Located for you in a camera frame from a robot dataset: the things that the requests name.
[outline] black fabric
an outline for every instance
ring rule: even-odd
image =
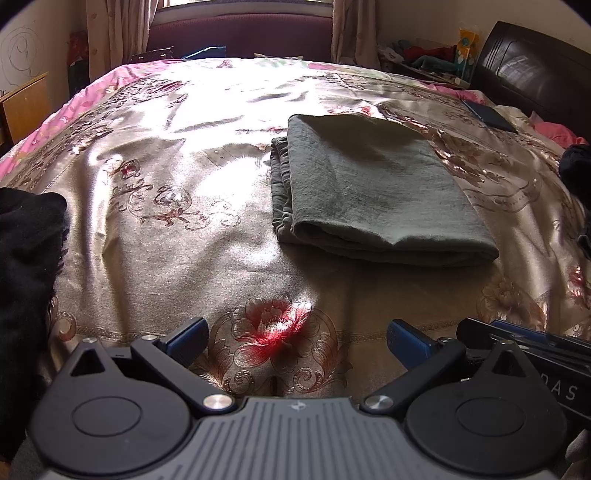
[[[585,208],[585,225],[577,244],[591,260],[591,145],[571,145],[564,150],[558,165],[560,180]]]
[[[37,480],[41,478],[43,470],[43,463],[31,439],[27,437],[10,465],[8,480]]]
[[[66,201],[0,189],[0,456],[12,459],[35,400],[35,363],[60,265]]]
[[[571,145],[558,165],[560,180],[587,210],[591,210],[591,145]]]

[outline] window sill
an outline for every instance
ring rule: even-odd
[[[201,0],[158,10],[152,25],[232,14],[298,14],[332,17],[332,3],[319,0]]]

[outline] green cloth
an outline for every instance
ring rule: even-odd
[[[499,252],[417,132],[365,115],[294,115],[271,150],[280,242],[374,262],[455,267]]]

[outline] wooden cabinet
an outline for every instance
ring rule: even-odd
[[[50,113],[47,73],[0,97],[0,145],[13,146],[34,132]]]

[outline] bedspread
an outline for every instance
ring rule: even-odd
[[[209,348],[192,369],[234,395],[358,400],[403,372],[385,343],[393,318],[434,337],[473,316],[588,338],[583,212],[557,177],[562,150],[499,111],[518,135],[415,80],[278,59],[173,63],[107,89],[0,182],[69,204],[48,371],[82,336],[125,343],[201,315]],[[292,114],[348,112],[421,132],[500,258],[420,268],[278,244],[271,139]]]

